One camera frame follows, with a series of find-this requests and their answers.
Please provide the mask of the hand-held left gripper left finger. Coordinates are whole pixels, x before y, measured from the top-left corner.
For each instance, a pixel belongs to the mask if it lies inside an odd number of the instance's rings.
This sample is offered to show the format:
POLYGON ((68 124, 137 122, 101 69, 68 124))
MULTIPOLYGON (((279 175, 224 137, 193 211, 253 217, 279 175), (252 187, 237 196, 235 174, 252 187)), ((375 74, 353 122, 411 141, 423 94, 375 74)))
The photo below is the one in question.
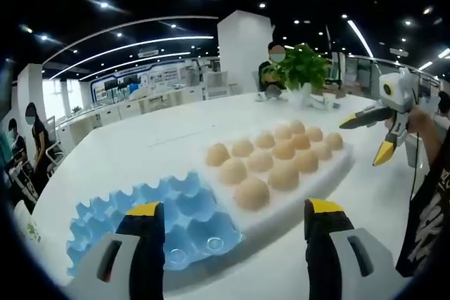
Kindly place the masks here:
POLYGON ((68 285, 70 299, 162 299, 164 205, 130 209, 115 233, 106 233, 84 256, 68 285))

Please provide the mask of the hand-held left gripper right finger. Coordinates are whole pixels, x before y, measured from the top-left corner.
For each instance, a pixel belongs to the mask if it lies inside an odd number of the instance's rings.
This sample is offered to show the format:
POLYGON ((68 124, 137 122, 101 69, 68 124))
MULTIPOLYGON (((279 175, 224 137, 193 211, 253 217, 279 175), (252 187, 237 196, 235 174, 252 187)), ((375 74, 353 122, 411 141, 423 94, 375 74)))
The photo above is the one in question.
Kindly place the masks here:
POLYGON ((391 252, 344 209, 327 200, 304 203, 310 299, 393 299, 391 252))

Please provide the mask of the person's right hand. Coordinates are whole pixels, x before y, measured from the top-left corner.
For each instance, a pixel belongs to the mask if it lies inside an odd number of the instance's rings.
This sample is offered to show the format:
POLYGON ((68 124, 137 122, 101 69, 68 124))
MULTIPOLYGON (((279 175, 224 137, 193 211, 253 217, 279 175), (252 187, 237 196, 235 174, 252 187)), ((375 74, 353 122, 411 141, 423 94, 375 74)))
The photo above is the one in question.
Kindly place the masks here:
POLYGON ((407 131, 420 136, 430 135, 435 132, 435 123, 426 111, 415 106, 409 113, 407 131))

